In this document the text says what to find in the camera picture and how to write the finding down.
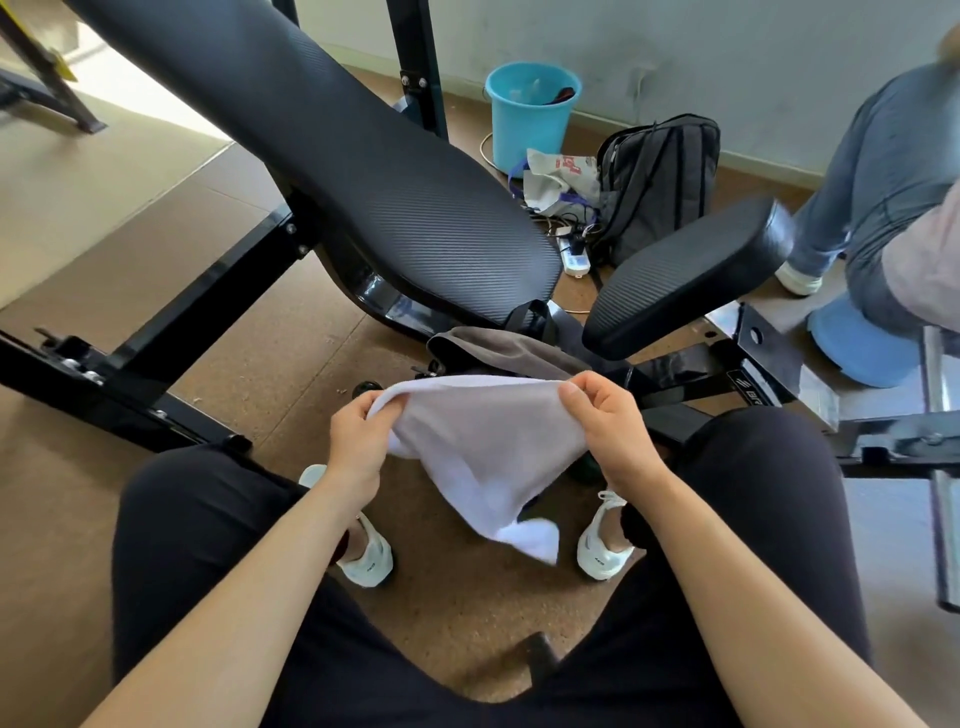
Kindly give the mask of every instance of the blue plastic stool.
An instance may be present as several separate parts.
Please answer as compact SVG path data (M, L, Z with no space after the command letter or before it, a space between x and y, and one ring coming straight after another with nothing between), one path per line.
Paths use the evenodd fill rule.
M848 293L811 313L806 327L840 371L868 387L896 387L920 366L919 343L871 324Z
M573 96L550 104L565 86ZM509 175L527 149L560 153L570 113L580 99L580 79L557 65L519 61L495 68L484 86L493 111L493 165Z

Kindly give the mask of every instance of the black leather pad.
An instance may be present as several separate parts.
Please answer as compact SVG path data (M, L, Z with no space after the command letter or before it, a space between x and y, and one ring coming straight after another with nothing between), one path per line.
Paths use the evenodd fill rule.
M632 255L607 281L587 318L584 346L623 359L750 293L793 248L790 213L748 198Z
M560 257L502 185L374 96L268 0L67 4L317 201L397 290L496 326L550 298Z

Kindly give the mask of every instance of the black trouser leg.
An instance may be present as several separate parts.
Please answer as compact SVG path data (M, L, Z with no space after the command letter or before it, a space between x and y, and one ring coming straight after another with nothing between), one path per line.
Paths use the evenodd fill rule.
M296 483L213 448L173 450L152 460L121 498L113 542L117 679L304 492ZM338 550L342 553L345 546L346 540ZM411 665L343 588L325 576L263 725L464 725L478 710Z
M857 654L869 659L841 474L813 425L773 407L698 432L674 471ZM631 507L624 531L648 554L624 576L558 670L514 702L528 725L738 725L653 533Z

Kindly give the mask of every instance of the hand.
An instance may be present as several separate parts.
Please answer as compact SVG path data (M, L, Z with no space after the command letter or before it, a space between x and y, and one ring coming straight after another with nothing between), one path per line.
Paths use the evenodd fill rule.
M560 385L560 401L579 422L610 487L639 507L669 474L654 448L634 396L596 372Z
M390 429L407 403L391 400L370 418L367 413L383 392L365 392L330 418L330 457L324 480L347 489L356 498L357 511L373 500L380 488L380 468L387 457Z

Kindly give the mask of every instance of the pink shirt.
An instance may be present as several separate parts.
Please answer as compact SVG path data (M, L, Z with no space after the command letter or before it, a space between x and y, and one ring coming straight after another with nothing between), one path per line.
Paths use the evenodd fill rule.
M960 181L880 254L890 292L915 316L960 331Z

